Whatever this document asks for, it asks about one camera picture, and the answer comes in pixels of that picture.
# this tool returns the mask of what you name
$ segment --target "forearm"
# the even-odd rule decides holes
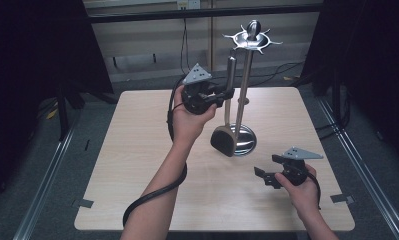
[[[338,237],[327,225],[321,213],[317,210],[301,217],[305,228],[312,240],[337,240]]]
[[[143,195],[168,186],[180,177],[193,143],[173,144]],[[165,239],[178,188],[137,207],[129,216],[121,239]]]

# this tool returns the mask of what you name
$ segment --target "controller cable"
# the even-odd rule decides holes
[[[306,174],[307,177],[309,177],[314,182],[315,186],[317,187],[318,209],[321,210],[321,207],[320,207],[321,188],[320,188],[320,184],[318,183],[317,178],[314,175],[312,175],[312,173],[310,173],[308,170],[303,171],[303,170],[300,170],[300,169],[298,169],[296,167],[293,167],[293,166],[290,166],[290,165],[287,165],[287,164],[283,164],[283,166],[286,166],[287,168],[290,168],[290,169],[292,169],[292,170],[294,170],[296,172],[299,172],[300,174]]]
[[[167,124],[168,124],[168,132],[170,134],[171,140],[174,140],[174,129],[172,126],[173,123],[173,111],[174,109],[176,109],[178,106],[180,106],[181,104],[178,104],[177,106],[175,106],[174,108],[172,108],[172,104],[174,101],[174,95],[175,95],[175,90],[177,89],[177,87],[180,85],[181,81],[185,78],[185,76],[183,76],[182,78],[180,78],[173,86],[172,92],[171,92],[171,98],[170,98],[170,103],[168,106],[168,113],[167,113]],[[151,199],[160,196],[164,193],[167,193],[171,190],[173,190],[174,188],[180,186],[181,183],[183,183],[183,181],[186,179],[187,176],[187,164],[184,165],[183,171],[181,172],[180,177],[175,180],[173,183],[169,184],[166,187],[163,187],[161,189],[155,190],[151,193],[148,193],[142,197],[140,197],[139,199],[137,199],[136,201],[134,201],[132,204],[130,204],[130,206],[128,206],[128,208],[125,210],[124,212],[124,216],[122,218],[122,225],[125,226],[125,223],[128,220],[128,217],[130,216],[130,213],[138,206],[142,205],[143,203],[150,201]]]

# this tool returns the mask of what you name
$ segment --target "metal stand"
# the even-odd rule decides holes
[[[270,30],[261,33],[261,24],[256,20],[252,20],[246,30],[242,26],[242,30],[243,31],[235,34],[234,36],[224,35],[224,37],[233,39],[233,42],[237,45],[234,48],[235,50],[238,48],[246,50],[236,124],[230,124],[230,128],[234,132],[237,140],[236,150],[234,152],[234,155],[236,156],[241,156],[252,152],[252,150],[255,149],[257,143],[256,135],[252,131],[252,129],[245,125],[242,125],[244,107],[249,102],[249,100],[246,98],[246,94],[248,90],[253,53],[255,51],[259,51],[261,54],[263,54],[261,50],[268,47],[271,43],[281,44],[271,42],[271,40],[266,35],[266,33]]]

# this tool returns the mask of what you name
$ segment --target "black cable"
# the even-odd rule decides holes
[[[307,171],[307,172],[306,172],[306,175],[315,183],[315,186],[317,186],[318,209],[321,210],[321,207],[320,207],[320,199],[321,199],[321,188],[320,188],[320,184],[318,183],[317,178],[316,178],[314,175],[312,175],[312,173],[310,173],[310,172]]]
[[[251,76],[251,77],[264,77],[264,76],[266,77],[266,76],[269,76],[270,78],[268,78],[268,79],[266,79],[266,80],[264,80],[264,81],[262,81],[262,82],[260,82],[260,83],[250,84],[248,87],[256,87],[256,86],[258,86],[258,85],[261,85],[261,84],[263,84],[263,83],[266,83],[266,82],[270,81],[271,79],[273,79],[277,74],[284,73],[284,72],[286,72],[286,71],[288,71],[288,70],[290,70],[290,69],[292,69],[292,68],[295,68],[296,66],[299,66],[299,65],[301,65],[301,64],[303,64],[303,63],[304,63],[304,62],[299,62],[299,63],[285,63],[285,64],[283,64],[283,65],[278,66],[278,67],[276,68],[275,73],[273,73],[273,74],[270,74],[270,75],[262,75],[262,76]],[[292,64],[294,64],[292,67],[289,67],[289,68],[287,68],[287,69],[285,69],[285,70],[279,72],[279,69],[280,69],[280,68],[282,68],[282,67],[284,67],[284,66],[286,66],[286,65],[292,65]]]
[[[186,63],[187,63],[187,68],[190,71],[190,65],[189,65],[189,43],[187,41],[187,22],[186,22],[186,19],[184,19],[184,33],[186,34]]]
[[[278,66],[275,73],[272,73],[272,74],[264,74],[264,75],[251,75],[251,76],[249,76],[249,77],[270,77],[270,79],[266,79],[266,80],[264,81],[264,82],[267,82],[267,81],[273,79],[277,74],[284,73],[284,72],[286,72],[286,71],[288,71],[288,70],[290,70],[290,69],[292,69],[292,68],[294,68],[294,67],[296,67],[296,66],[301,65],[302,63],[304,63],[304,62],[285,63],[285,64],[283,64],[283,65]],[[290,67],[290,68],[287,68],[287,69],[285,69],[285,70],[283,70],[283,71],[278,72],[278,69],[280,69],[281,67],[286,66],[286,65],[291,65],[291,64],[295,64],[295,66],[292,66],[292,67]],[[213,78],[213,79],[220,79],[220,78],[227,78],[227,76],[215,77],[215,78]]]
[[[326,126],[315,128],[316,131],[320,131],[320,130],[323,130],[323,129],[326,129],[329,127],[334,127],[333,132],[330,132],[329,134],[327,134],[325,136],[319,137],[320,140],[327,139],[335,134],[340,133],[340,131],[344,130],[346,128],[346,126],[349,124],[350,116],[351,116],[351,100],[350,100],[349,93],[346,95],[346,99],[344,102],[344,108],[345,108],[345,113],[340,122],[335,122],[332,124],[328,124]]]
[[[181,43],[181,52],[180,52],[180,68],[181,71],[183,72],[184,75],[186,75],[186,73],[184,72],[183,69],[183,51],[184,51],[184,44],[186,44],[186,62],[187,62],[187,68],[190,71],[190,66],[189,66],[189,45],[188,45],[188,41],[187,41],[187,23],[186,23],[186,19],[184,18],[184,31],[183,31],[183,40]]]
[[[171,137],[171,140],[174,139],[174,130],[172,127],[172,120],[173,120],[173,111],[174,109],[176,109],[178,106],[180,106],[183,103],[178,104],[177,106],[174,107],[174,109],[172,108],[172,104],[174,101],[174,95],[175,95],[175,91],[178,87],[178,85],[180,85],[181,81],[185,78],[185,76],[183,76],[182,78],[180,78],[179,80],[177,80],[173,86],[172,92],[171,92],[171,97],[170,97],[170,102],[168,104],[168,113],[167,113],[167,124],[168,124],[168,131]],[[130,206],[128,206],[128,208],[125,210],[123,218],[122,218],[122,225],[125,226],[125,223],[128,220],[128,217],[130,216],[131,212],[138,206],[142,205],[143,203],[157,197],[160,196],[164,193],[167,193],[171,190],[173,190],[174,188],[180,186],[181,183],[183,183],[183,181],[186,179],[187,176],[187,164],[184,165],[183,171],[181,172],[180,177],[178,177],[177,180],[175,180],[173,183],[169,184],[166,187],[160,188],[156,191],[153,191],[151,193],[148,193],[142,197],[140,197],[139,199],[137,199],[136,201],[134,201],[133,203],[130,204]]]
[[[308,74],[308,75],[306,75],[306,76],[301,76],[297,81],[291,83],[291,84],[290,84],[290,87],[298,88],[299,86],[308,84],[308,83],[312,82],[312,80],[313,80],[314,78],[317,78],[318,75],[319,75],[321,72],[323,72],[324,70],[326,70],[326,69],[327,69],[327,66],[326,66],[326,65],[320,66],[320,67],[318,67],[315,71],[313,71],[311,74]]]
[[[130,206],[128,206],[127,210],[125,210],[124,212],[124,216],[122,217],[122,225],[125,226],[125,223],[128,220],[128,217],[130,216],[130,213],[138,206],[142,205],[143,203],[150,201],[151,199],[158,197],[164,193],[167,193],[171,190],[173,190],[174,188],[180,186],[180,184],[184,181],[184,179],[186,179],[187,176],[187,164],[184,165],[183,171],[181,172],[180,177],[175,180],[173,183],[171,183],[170,185],[163,187],[161,189],[158,189],[156,191],[153,191],[151,193],[148,193],[146,195],[144,195],[143,197],[140,197],[139,199],[137,199],[136,201],[134,201],[132,204],[130,204]]]
[[[287,168],[290,168],[290,169],[293,169],[294,171],[296,171],[299,174],[306,174],[307,177],[309,177],[314,182],[315,186],[317,187],[318,209],[321,210],[321,208],[320,208],[321,188],[320,188],[320,184],[318,183],[317,178],[312,173],[310,173],[308,171],[308,169],[301,170],[301,169],[299,169],[297,167],[294,167],[294,166],[291,166],[291,165],[288,165],[288,164],[283,164],[283,166],[285,166]]]

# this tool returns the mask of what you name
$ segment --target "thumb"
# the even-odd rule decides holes
[[[295,189],[295,186],[287,179],[283,174],[281,173],[276,173],[274,177],[277,179],[277,181],[284,187],[286,190],[291,193]]]

